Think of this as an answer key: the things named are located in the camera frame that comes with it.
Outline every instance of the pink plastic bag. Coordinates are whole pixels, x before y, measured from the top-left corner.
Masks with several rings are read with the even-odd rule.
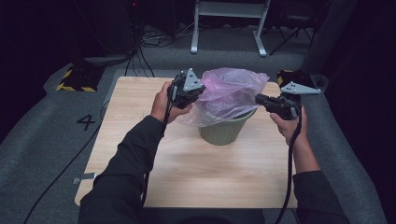
[[[269,77],[246,69],[219,68],[206,71],[201,83],[206,86],[187,115],[177,122],[195,127],[205,127],[233,119],[259,107],[256,94],[264,90]]]

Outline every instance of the controller cable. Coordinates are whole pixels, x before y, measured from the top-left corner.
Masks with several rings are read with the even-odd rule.
[[[172,85],[169,87],[170,92],[174,91],[175,86],[176,86],[176,82],[172,81]],[[163,129],[161,130],[161,137],[165,136],[165,130],[169,121],[169,116],[171,115],[172,107],[173,107],[172,99],[170,96],[168,96],[168,102],[166,104],[166,110],[165,110],[165,117],[163,119]],[[145,188],[143,189],[143,195],[142,195],[142,207],[146,202],[146,198],[148,195],[148,187],[149,187],[149,172],[145,174]]]
[[[292,162],[293,162],[293,147],[294,147],[294,142],[297,139],[297,136],[300,134],[301,132],[301,127],[302,127],[302,118],[301,118],[301,110],[300,108],[295,104],[292,103],[292,105],[294,106],[294,108],[298,111],[299,116],[299,121],[297,124],[296,129],[294,130],[293,136],[290,139],[290,145],[289,145],[289,155],[288,155],[288,188],[286,191],[286,197],[285,197],[285,202],[283,203],[282,209],[280,210],[279,216],[277,217],[277,220],[275,222],[275,224],[279,224],[280,221],[282,220],[283,214],[286,211],[286,208],[288,206],[289,203],[289,199],[290,199],[290,194],[291,194],[291,176],[292,176]]]

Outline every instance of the left hand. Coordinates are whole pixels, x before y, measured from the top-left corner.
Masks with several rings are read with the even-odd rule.
[[[163,88],[155,95],[154,103],[152,104],[150,115],[163,123],[165,118],[166,105],[168,103],[168,88],[171,82],[167,81],[163,84]],[[184,109],[179,109],[173,106],[170,112],[168,123],[174,121],[177,116],[187,114],[190,112],[192,105],[187,105]]]

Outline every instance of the printed number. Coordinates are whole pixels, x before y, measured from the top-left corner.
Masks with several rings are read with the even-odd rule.
[[[92,124],[92,123],[95,123],[95,121],[91,121],[91,119],[92,119],[92,115],[89,114],[89,115],[85,116],[84,118],[79,119],[77,121],[77,123],[85,123],[84,131],[87,131],[88,130],[88,126],[90,126],[90,124]]]

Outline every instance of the green bucket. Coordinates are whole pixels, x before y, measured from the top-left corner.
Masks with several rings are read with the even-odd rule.
[[[215,146],[225,146],[235,141],[246,121],[256,113],[256,109],[235,119],[226,119],[221,123],[200,127],[199,133],[206,142]]]

